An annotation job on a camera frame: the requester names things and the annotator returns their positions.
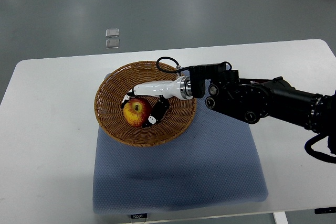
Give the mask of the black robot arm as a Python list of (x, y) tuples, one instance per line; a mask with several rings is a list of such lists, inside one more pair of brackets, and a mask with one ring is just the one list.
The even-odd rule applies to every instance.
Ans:
[(202, 98), (213, 111), (255, 124), (267, 116), (316, 133), (305, 151), (335, 163), (335, 96), (313, 94), (292, 87), (283, 77), (242, 79), (229, 62), (186, 67), (190, 75), (179, 91)]

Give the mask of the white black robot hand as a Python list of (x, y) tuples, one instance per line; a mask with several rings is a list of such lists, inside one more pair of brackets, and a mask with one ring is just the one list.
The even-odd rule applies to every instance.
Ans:
[(176, 97), (186, 101), (193, 98), (190, 78), (180, 76), (174, 81), (164, 80), (138, 84), (126, 93), (121, 103), (121, 108), (124, 109), (131, 99), (141, 96), (156, 97), (159, 99), (154, 105), (151, 114), (141, 125), (141, 127), (150, 127), (159, 123), (165, 116), (170, 106), (168, 99)]

